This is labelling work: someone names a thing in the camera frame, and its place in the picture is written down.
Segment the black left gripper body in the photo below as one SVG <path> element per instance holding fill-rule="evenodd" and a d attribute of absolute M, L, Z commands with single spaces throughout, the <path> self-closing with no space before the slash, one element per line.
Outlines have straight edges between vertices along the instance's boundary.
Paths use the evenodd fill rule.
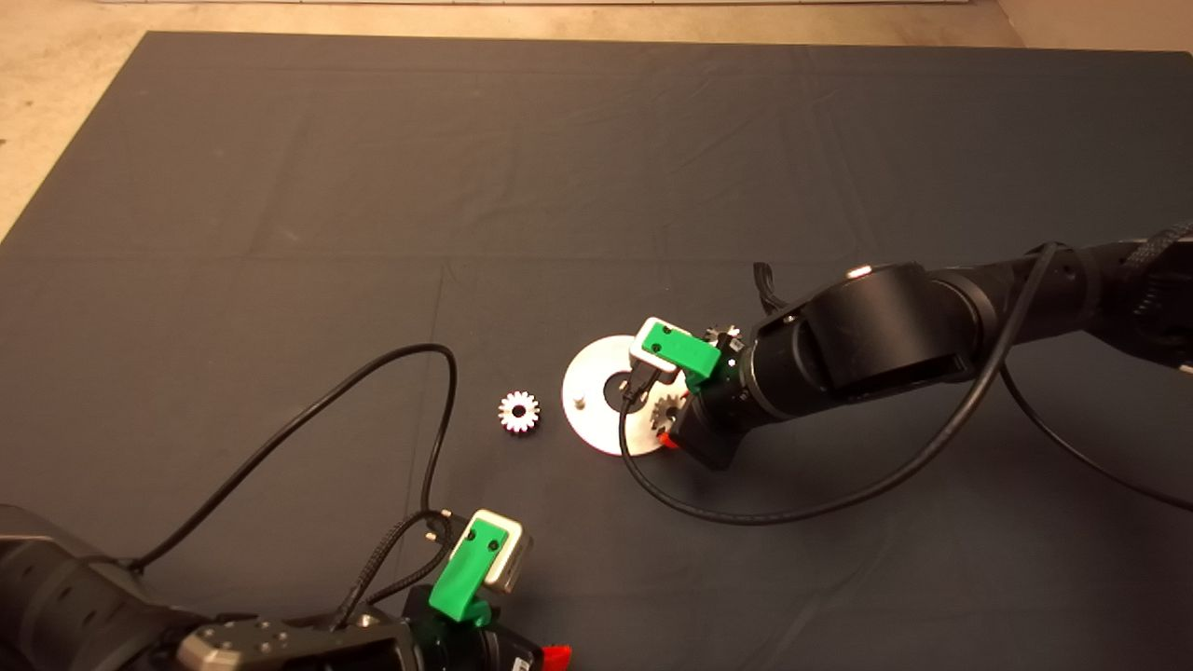
<path fill-rule="evenodd" d="M 418 670 L 540 670 L 540 646 L 503 624 L 455 622 L 429 607 L 431 587 L 413 587 L 404 601 L 418 650 Z"/>

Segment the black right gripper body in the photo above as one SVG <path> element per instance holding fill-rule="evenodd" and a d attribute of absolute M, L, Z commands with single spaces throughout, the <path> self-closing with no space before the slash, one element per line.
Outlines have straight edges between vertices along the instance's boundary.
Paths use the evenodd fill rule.
<path fill-rule="evenodd" d="M 760 424 L 761 406 L 737 361 L 724 361 L 690 392 L 670 426 L 670 441 L 707 469 L 728 469 L 746 433 Z"/>

